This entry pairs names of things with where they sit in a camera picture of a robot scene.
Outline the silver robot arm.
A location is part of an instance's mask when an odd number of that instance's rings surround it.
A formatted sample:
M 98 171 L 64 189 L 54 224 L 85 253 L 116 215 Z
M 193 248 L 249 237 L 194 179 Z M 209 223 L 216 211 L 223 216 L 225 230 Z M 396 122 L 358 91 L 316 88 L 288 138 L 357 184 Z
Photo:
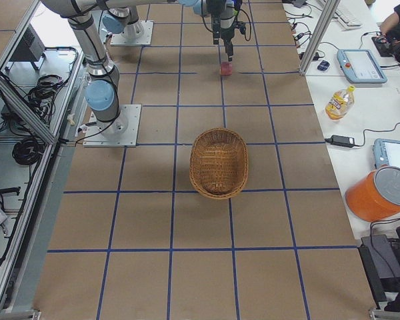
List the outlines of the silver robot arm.
M 222 69 L 230 69 L 233 62 L 233 43 L 235 31 L 246 34 L 246 24 L 239 20 L 242 1 L 180 1 L 179 4 L 192 7 L 194 14 L 201 18 L 210 17 L 207 31 L 212 33 L 213 43 L 223 42 L 227 60 L 222 62 Z M 112 45 L 139 46 L 149 45 L 153 30 L 152 21 L 141 21 L 136 6 L 104 10 L 99 23 L 111 35 Z
M 97 120 L 97 127 L 106 137 L 121 136 L 127 128 L 127 118 L 121 114 L 118 99 L 119 70 L 106 52 L 92 11 L 106 12 L 104 25 L 112 34 L 128 31 L 128 38 L 136 39 L 143 34 L 137 8 L 145 1 L 44 1 L 44 6 L 68 20 L 85 58 L 87 72 L 92 83 L 85 90 L 85 98 Z M 180 5 L 192 7 L 202 17 L 209 16 L 207 30 L 214 44 L 223 43 L 227 60 L 220 66 L 222 76 L 232 73 L 234 29 L 237 25 L 234 13 L 240 4 L 234 1 L 180 1 Z

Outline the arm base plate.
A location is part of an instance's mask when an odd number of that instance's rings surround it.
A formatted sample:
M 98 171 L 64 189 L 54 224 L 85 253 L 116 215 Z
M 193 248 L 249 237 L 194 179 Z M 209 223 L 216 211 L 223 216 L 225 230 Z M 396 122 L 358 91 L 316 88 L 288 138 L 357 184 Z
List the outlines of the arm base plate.
M 120 105 L 120 115 L 109 127 L 97 122 L 94 112 L 89 121 L 94 125 L 86 129 L 86 138 L 82 140 L 84 147 L 135 147 L 139 132 L 141 105 Z
M 120 34 L 113 34 L 111 46 L 140 47 L 149 46 L 152 40 L 154 21 L 137 21 L 127 25 Z

